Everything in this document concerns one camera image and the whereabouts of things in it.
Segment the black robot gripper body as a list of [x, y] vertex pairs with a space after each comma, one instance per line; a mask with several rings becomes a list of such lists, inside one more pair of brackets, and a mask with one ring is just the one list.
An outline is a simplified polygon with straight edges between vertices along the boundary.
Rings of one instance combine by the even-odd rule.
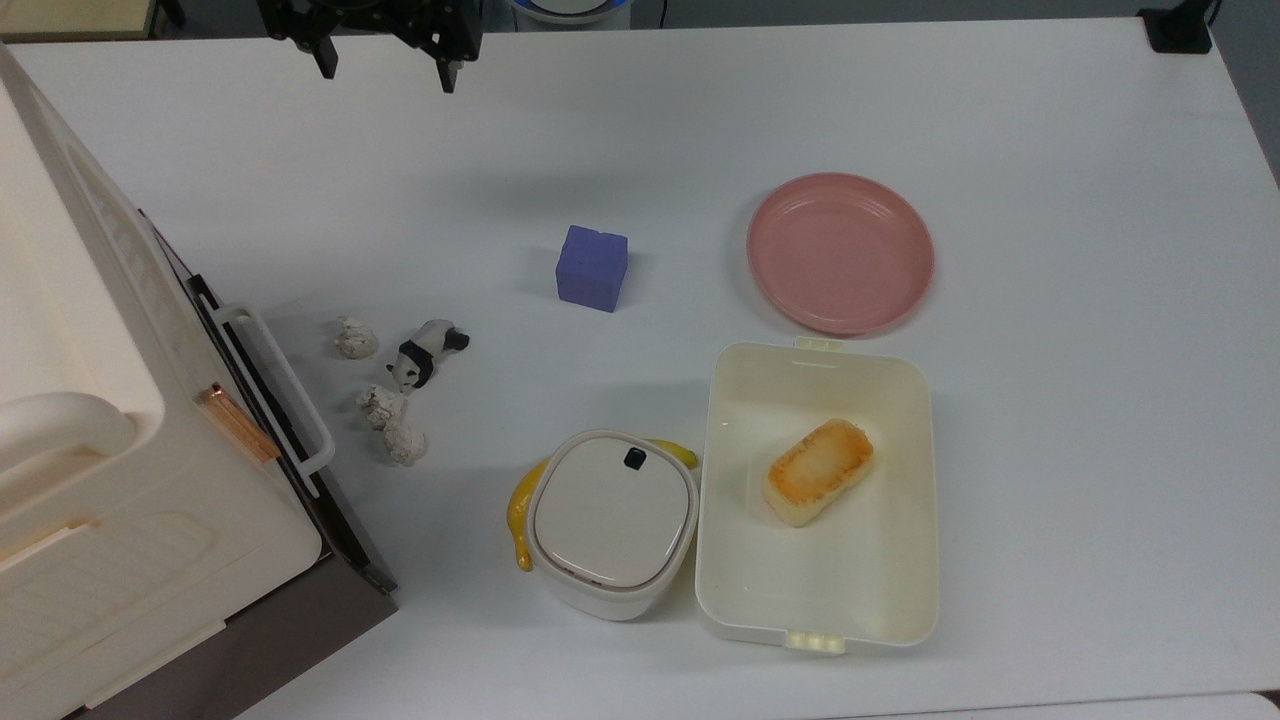
[[392, 35], [444, 61], [477, 60], [483, 29], [475, 1], [259, 1], [268, 36], [314, 56], [333, 55], [338, 29]]

